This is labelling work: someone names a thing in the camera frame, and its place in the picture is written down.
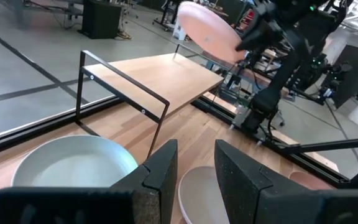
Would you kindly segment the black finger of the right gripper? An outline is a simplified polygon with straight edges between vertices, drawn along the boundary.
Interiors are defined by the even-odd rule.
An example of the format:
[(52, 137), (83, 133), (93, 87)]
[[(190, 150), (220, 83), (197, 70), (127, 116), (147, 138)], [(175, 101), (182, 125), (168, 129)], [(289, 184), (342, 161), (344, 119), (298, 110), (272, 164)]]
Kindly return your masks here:
[(263, 45), (276, 43), (283, 39), (283, 29), (277, 24), (260, 23), (253, 28), (247, 28), (241, 41), (236, 45), (237, 52), (241, 50), (254, 50)]

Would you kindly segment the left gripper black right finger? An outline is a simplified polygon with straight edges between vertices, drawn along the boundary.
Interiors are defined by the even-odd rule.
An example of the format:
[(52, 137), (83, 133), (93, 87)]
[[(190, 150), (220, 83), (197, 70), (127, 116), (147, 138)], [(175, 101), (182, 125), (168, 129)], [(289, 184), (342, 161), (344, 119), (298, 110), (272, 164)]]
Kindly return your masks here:
[(307, 189), (222, 139), (214, 164), (230, 223), (358, 223), (356, 189)]

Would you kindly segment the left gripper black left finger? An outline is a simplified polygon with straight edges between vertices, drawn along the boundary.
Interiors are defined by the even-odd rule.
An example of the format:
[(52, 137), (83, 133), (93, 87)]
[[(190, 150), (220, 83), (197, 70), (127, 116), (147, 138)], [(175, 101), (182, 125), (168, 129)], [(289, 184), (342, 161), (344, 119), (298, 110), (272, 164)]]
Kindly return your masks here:
[(0, 189), (0, 223), (170, 223), (178, 141), (168, 140), (111, 187)]

